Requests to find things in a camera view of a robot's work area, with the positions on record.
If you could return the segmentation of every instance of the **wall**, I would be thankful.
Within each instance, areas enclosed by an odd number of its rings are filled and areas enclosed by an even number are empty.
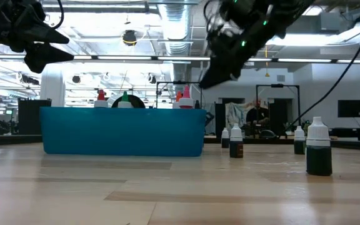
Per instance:
[[[193,81],[198,79],[199,73],[199,68],[192,69]],[[202,100],[207,103],[218,103],[219,98],[245,98],[248,103],[255,99],[255,87],[257,84],[278,84],[277,75],[286,76],[286,82],[282,82],[283,84],[293,83],[293,74],[287,72],[287,69],[269,69],[268,73],[271,75],[270,77],[265,77],[265,69],[261,69],[260,71],[255,71],[255,69],[243,69],[238,81],[228,81],[208,90],[203,90],[202,93],[204,98]],[[266,101],[267,98],[296,98],[296,95],[288,88],[275,89],[270,87],[260,87],[259,92],[259,97],[262,98],[263,101]],[[195,91],[191,94],[192,98],[199,99],[198,92]]]
[[[313,98],[313,72],[312,72],[312,64],[307,64],[301,69],[298,69],[293,74],[293,81],[294,84],[299,85],[299,95],[300,95],[300,104],[301,104],[301,113],[303,113],[309,106],[314,103]],[[294,119],[297,119],[298,115],[298,108],[297,108],[297,101],[294,99],[293,103],[293,111],[294,111]],[[311,120],[313,117],[313,112],[308,112],[305,116],[302,117],[302,120]]]
[[[312,64],[294,73],[294,82],[301,85],[302,111],[320,99],[336,82],[346,65]],[[322,116],[322,120],[330,128],[358,128],[360,119],[338,118],[338,100],[360,99],[360,65],[353,65],[335,90],[307,116]]]

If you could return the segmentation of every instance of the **exposed pipe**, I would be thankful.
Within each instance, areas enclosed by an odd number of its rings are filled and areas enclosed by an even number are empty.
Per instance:
[[[168,40],[185,40],[189,37],[191,7],[180,4],[160,4],[159,12],[163,21],[163,36]],[[189,43],[166,42],[166,52],[170,56],[188,56]],[[190,81],[191,73],[187,64],[173,64],[171,70],[173,81]]]

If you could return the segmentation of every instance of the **white pillar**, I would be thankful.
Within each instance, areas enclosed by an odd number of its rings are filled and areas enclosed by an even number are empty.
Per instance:
[[[48,64],[41,74],[40,99],[52,99],[54,107],[65,105],[65,79],[59,64]]]

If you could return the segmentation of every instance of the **black frame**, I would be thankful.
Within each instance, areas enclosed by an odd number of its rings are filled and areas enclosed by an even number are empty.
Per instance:
[[[301,125],[301,118],[299,117],[301,115],[301,104],[300,104],[300,97],[299,97],[299,85],[286,85],[286,84],[257,84],[256,85],[256,102],[258,101],[258,89],[259,87],[270,87],[270,88],[283,88],[283,87],[294,87],[297,89],[297,102],[298,102],[298,124]]]
[[[158,108],[158,92],[159,92],[159,85],[160,84],[180,84],[180,85],[186,85],[186,84],[199,84],[199,82],[186,82],[186,81],[158,81],[156,83],[156,108]],[[203,90],[200,88],[201,91],[201,97],[199,100],[199,103],[202,105],[203,103]]]

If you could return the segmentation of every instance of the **bottle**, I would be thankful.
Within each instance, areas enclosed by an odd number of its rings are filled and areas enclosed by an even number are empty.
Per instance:
[[[199,101],[195,101],[194,109],[201,109],[201,105],[199,104]]]
[[[179,101],[181,99],[181,91],[178,91],[176,94],[176,101],[173,103],[173,109],[180,109]]]
[[[323,124],[321,117],[314,117],[307,129],[306,172],[317,176],[333,173],[329,128]]]
[[[98,91],[98,98],[97,101],[94,101],[94,108],[107,108],[108,102],[105,101],[105,92],[104,90]]]
[[[229,131],[227,128],[224,128],[222,131],[222,148],[229,148],[230,137]]]
[[[192,109],[194,107],[194,100],[190,98],[190,88],[186,86],[182,98],[179,100],[181,109]]]
[[[238,123],[235,123],[230,133],[230,158],[242,158],[244,156],[244,141]]]
[[[132,108],[133,105],[129,102],[128,92],[124,91],[122,96],[122,101],[117,105],[118,108]]]
[[[305,154],[305,132],[301,126],[294,131],[294,154]]]

